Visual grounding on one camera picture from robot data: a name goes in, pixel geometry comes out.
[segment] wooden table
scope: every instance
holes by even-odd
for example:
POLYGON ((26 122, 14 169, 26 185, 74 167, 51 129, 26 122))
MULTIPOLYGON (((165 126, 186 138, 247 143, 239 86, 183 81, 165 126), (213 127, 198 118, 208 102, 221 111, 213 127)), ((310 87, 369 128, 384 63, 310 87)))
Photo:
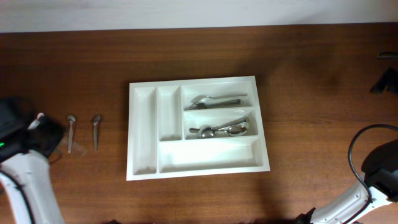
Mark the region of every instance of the wooden table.
MULTIPOLYGON (((354 182, 348 144, 369 124, 398 124, 398 96, 369 89, 397 60, 398 24, 110 30, 0 35, 0 96, 78 118, 85 157, 65 154, 51 179, 66 223, 239 223, 295 218, 354 182), (270 172, 126 182, 128 83, 255 75, 270 172), (101 113, 99 151, 92 124, 101 113)), ((397 133, 375 129, 353 154, 359 169, 397 133)), ((365 223, 395 223, 397 205, 365 223)), ((6 196, 0 222, 12 223, 6 196)))

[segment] metal spoon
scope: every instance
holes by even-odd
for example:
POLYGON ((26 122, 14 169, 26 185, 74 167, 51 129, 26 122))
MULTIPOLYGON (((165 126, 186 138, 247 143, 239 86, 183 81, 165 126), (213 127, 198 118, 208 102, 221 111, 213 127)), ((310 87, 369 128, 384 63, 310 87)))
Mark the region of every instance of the metal spoon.
POLYGON ((101 121, 101 115, 97 114, 93 118, 94 124, 94 150, 95 152, 98 151, 98 123, 101 121))
POLYGON ((68 139, 68 153, 72 153, 72 143, 73 143, 73 124, 76 122, 76 118, 74 115, 70 114, 67 116, 67 121, 70 124, 69 127, 69 139, 68 139))
MULTIPOLYGON (((191 133, 197 133, 199 132, 200 128, 190 128, 189 132, 191 133)), ((217 130, 217 131, 224 131, 228 133, 231 137, 238 137, 245 135, 248 132, 248 128, 243 125, 235 125, 232 127, 229 127, 228 129, 225 130, 217 130)))
POLYGON ((197 138, 212 138, 214 137, 216 131, 223 129, 223 128, 227 128, 230 126, 235 126, 237 124, 241 124, 241 123, 245 123, 245 122, 249 122, 249 118, 244 116, 243 118, 239 118, 233 121, 230 121, 228 123, 222 124, 220 126, 217 127, 209 127, 209 126, 204 126, 202 127, 198 132, 197 132, 197 138))
POLYGON ((195 105, 191 105, 188 109, 189 110, 202 110, 202 109, 208 109, 216 106, 227 106, 227 105, 241 105, 243 101, 241 99, 237 100, 228 100, 224 102, 219 102, 219 103, 197 103, 195 105))

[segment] cutlery tray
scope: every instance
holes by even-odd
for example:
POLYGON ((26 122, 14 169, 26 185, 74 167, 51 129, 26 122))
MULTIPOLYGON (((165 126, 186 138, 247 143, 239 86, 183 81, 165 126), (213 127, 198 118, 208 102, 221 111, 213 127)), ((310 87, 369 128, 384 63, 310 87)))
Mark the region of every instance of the cutlery tray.
POLYGON ((254 77, 130 83, 127 180, 269 171, 254 77), (240 105, 189 110, 198 96, 242 99, 240 105), (247 116, 244 136, 197 139, 189 128, 247 116))

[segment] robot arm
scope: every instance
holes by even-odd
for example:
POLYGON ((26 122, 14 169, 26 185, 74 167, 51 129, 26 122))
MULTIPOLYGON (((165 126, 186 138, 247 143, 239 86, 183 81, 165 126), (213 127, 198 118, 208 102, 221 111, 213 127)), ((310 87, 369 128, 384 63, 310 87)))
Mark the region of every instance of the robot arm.
POLYGON ((17 224, 65 223, 52 189, 48 156, 64 128, 15 98, 0 100, 0 181, 17 224))
POLYGON ((0 181, 16 223, 65 223, 52 189, 49 163, 39 152, 30 150, 4 161, 0 181))
POLYGON ((350 224, 365 214, 398 201, 398 139, 373 150, 362 165, 361 177, 369 187, 372 201, 360 181, 332 203, 301 214, 297 224, 350 224))

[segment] silverware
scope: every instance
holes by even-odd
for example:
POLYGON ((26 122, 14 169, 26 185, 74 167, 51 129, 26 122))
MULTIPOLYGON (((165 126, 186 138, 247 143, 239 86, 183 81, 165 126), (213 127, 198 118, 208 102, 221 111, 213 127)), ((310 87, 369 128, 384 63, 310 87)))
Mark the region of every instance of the silverware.
POLYGON ((74 115, 70 114, 67 116, 67 121, 69 122, 69 139, 68 139, 68 153, 72 153, 72 143, 73 143, 73 124, 76 122, 74 115))
POLYGON ((219 131, 219 130, 221 130, 223 128, 228 128, 230 126, 235 126, 237 124, 245 123, 245 122, 246 123, 249 122, 249 118, 247 116, 245 116, 243 118, 239 118, 239 119, 233 120, 233 121, 230 121, 228 123, 222 124, 222 125, 217 126, 217 127, 204 126, 197 132, 197 138, 198 139, 201 139, 201 138, 212 138, 216 134, 216 131, 219 131))
POLYGON ((94 150, 95 152, 98 151, 98 124, 101 121, 101 115, 97 114, 93 118, 93 124, 94 124, 94 130, 93 130, 93 135, 94 135, 94 150))
POLYGON ((217 107, 217 106, 241 105, 242 103, 243 103, 243 101, 241 99, 228 100, 228 101, 213 103, 213 104, 197 103, 195 105, 191 105, 188 109, 189 110, 202 110, 202 109, 208 109, 208 108, 217 107))
MULTIPOLYGON (((200 128, 190 128, 189 132, 191 133, 197 133, 200 131, 200 128)), ((225 130, 217 130, 217 131, 224 131, 228 133, 231 137, 238 137, 238 136, 243 136, 248 132, 248 128, 243 125, 235 125, 231 126, 228 129, 225 130)))
POLYGON ((215 96, 215 97, 211 97, 211 96, 197 96, 194 99, 191 100, 191 103, 193 105, 201 102, 202 100, 205 99, 211 99, 211 100, 219 100, 219 99, 225 99, 225 98, 232 98, 232 97, 237 97, 237 96, 247 96, 247 94, 229 94, 229 95, 224 95, 224 96, 215 96))

